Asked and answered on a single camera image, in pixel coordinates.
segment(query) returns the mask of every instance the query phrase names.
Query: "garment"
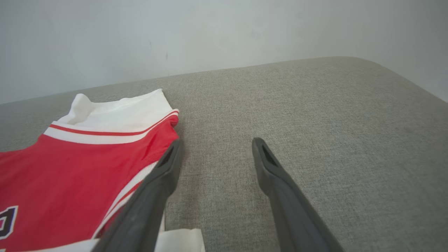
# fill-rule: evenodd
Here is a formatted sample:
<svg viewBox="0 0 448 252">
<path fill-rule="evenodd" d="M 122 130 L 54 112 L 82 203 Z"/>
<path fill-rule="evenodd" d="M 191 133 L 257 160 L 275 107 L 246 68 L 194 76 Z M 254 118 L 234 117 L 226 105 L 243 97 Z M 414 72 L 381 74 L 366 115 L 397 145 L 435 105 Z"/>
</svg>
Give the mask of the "garment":
<svg viewBox="0 0 448 252">
<path fill-rule="evenodd" d="M 0 153 L 0 250 L 96 238 L 178 138 L 178 113 L 161 89 L 105 103 L 78 94 L 34 145 Z"/>
</svg>

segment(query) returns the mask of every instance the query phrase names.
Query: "white stripe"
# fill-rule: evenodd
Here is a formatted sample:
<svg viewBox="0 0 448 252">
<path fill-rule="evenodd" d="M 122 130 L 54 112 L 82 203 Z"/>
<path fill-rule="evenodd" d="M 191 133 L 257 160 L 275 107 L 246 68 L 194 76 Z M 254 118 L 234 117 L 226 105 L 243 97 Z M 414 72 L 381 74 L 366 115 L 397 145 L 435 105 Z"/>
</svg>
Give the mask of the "white stripe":
<svg viewBox="0 0 448 252">
<path fill-rule="evenodd" d="M 172 115 L 178 115 L 178 111 L 172 111 Z M 142 138 L 144 138 L 151 130 L 154 129 L 154 126 L 159 125 L 163 121 L 160 121 L 153 126 L 151 126 L 151 129 L 148 131 L 145 131 L 138 135 L 127 135 L 127 136 L 116 136 L 116 135 L 86 135 L 86 134 L 79 134 L 79 133 L 73 133 L 68 132 L 64 130 L 59 130 L 56 128 L 47 128 L 47 130 L 44 132 L 44 135 L 50 136 L 52 138 L 56 138 L 63 141 L 73 142 L 73 143 L 86 143 L 86 144 L 120 144 L 120 143 L 131 143 L 138 141 Z"/>
<path fill-rule="evenodd" d="M 112 209 L 112 211 L 103 219 L 103 221 L 101 222 L 101 224 L 98 226 L 98 228 L 96 229 L 95 233 L 93 233 L 92 239 L 94 239 L 98 233 L 101 231 L 101 229 L 103 228 L 103 226 L 109 221 L 109 219 L 118 211 L 118 209 L 120 209 L 123 205 L 126 204 L 126 202 L 128 202 L 128 200 L 131 198 L 132 194 L 134 194 L 134 192 L 131 192 L 129 195 L 127 195 L 124 199 L 122 199 L 120 202 L 118 202 L 118 204 Z"/>
<path fill-rule="evenodd" d="M 110 206 L 109 210 L 106 213 L 106 216 L 112 211 L 112 208 L 117 204 L 117 202 L 124 196 L 126 193 L 128 193 L 135 185 L 140 183 L 151 171 L 154 169 L 154 166 L 157 164 L 157 162 L 154 162 L 147 167 L 141 169 L 129 182 L 123 189 L 118 193 L 115 200 L 113 201 L 112 205 Z"/>
</svg>

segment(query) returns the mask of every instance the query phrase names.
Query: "jersey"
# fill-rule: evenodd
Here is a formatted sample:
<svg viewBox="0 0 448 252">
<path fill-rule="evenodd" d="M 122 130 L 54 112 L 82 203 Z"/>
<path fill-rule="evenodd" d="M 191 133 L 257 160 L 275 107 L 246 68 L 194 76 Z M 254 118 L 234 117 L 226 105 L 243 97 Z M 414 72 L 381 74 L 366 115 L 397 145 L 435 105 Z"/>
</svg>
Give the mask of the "jersey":
<svg viewBox="0 0 448 252">
<path fill-rule="evenodd" d="M 161 89 L 70 112 L 32 146 L 0 153 L 0 251 L 94 239 L 173 140 L 177 109 Z"/>
</svg>

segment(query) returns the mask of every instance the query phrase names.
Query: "basketball jersey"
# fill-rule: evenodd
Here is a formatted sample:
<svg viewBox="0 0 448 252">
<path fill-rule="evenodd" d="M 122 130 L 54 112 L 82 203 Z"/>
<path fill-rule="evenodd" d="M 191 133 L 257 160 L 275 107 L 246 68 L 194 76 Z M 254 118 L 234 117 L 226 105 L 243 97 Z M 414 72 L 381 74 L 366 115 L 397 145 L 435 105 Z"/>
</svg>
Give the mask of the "basketball jersey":
<svg viewBox="0 0 448 252">
<path fill-rule="evenodd" d="M 0 153 L 0 251 L 94 239 L 178 138 L 161 89 L 70 112 L 32 146 Z"/>
</svg>

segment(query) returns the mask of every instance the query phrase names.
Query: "red fabric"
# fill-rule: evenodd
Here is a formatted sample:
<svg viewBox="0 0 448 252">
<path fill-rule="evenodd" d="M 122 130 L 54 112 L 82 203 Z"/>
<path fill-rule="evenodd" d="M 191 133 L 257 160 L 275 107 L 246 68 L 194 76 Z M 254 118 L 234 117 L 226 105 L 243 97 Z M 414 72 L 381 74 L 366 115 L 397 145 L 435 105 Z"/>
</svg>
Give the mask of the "red fabric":
<svg viewBox="0 0 448 252">
<path fill-rule="evenodd" d="M 0 153 L 0 212 L 18 206 L 13 232 L 0 239 L 0 249 L 90 239 L 120 190 L 178 138 L 177 121 L 171 115 L 133 143 L 80 144 L 41 135 L 26 149 Z"/>
</svg>

